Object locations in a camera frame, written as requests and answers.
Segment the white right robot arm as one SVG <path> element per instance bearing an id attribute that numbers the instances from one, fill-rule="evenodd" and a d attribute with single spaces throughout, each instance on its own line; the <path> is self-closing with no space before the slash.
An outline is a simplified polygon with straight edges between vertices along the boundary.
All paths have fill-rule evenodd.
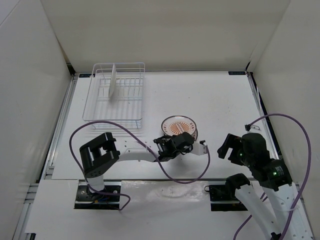
<path id="1" fill-rule="evenodd" d="M 270 157 L 266 140 L 259 133 L 243 136 L 228 134 L 217 150 L 218 157 L 247 167 L 262 187 L 272 210 L 255 193 L 249 179 L 242 173 L 229 176 L 224 193 L 230 200 L 238 199 L 250 212 L 267 240 L 310 240 L 302 211 L 297 205 L 298 195 L 285 162 Z"/>

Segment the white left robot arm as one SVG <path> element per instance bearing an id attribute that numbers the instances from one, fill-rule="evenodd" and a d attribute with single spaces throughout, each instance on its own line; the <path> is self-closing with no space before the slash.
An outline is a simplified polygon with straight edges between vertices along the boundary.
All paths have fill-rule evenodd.
<path id="1" fill-rule="evenodd" d="M 105 194 L 103 175 L 116 162 L 146 161 L 167 162 L 180 154 L 193 150 L 195 139 L 187 132 L 179 135 L 162 136 L 153 140 L 158 149 L 155 155 L 147 142 L 140 145 L 134 141 L 117 142 L 112 133 L 106 132 L 79 148 L 84 177 L 89 185 L 87 194 L 93 200 L 100 200 Z"/>

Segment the white plate orange sun pattern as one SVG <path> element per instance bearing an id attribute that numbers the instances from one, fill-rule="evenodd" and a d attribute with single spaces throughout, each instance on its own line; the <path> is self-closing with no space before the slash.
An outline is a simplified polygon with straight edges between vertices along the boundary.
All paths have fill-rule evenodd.
<path id="1" fill-rule="evenodd" d="M 192 134 L 192 136 L 193 136 L 193 138 L 194 138 L 195 141 L 197 140 L 198 135 L 199 135 L 199 134 L 198 134 L 198 130 L 196 129 L 195 132 Z"/>

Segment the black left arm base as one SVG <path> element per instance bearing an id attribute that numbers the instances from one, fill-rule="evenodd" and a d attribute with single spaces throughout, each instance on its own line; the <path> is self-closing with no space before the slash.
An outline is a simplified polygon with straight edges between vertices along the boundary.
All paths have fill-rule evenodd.
<path id="1" fill-rule="evenodd" d="M 77 187 L 74 209 L 76 210 L 118 210 L 120 208 L 119 195 L 106 195 L 91 192 L 86 184 Z"/>

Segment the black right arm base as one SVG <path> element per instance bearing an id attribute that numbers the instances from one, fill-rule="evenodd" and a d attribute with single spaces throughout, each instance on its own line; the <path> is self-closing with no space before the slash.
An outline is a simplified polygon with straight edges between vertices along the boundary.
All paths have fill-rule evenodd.
<path id="1" fill-rule="evenodd" d="M 247 211 L 247 208 L 229 193 L 225 185 L 206 185 L 204 191 L 209 194 L 210 210 L 212 212 Z"/>

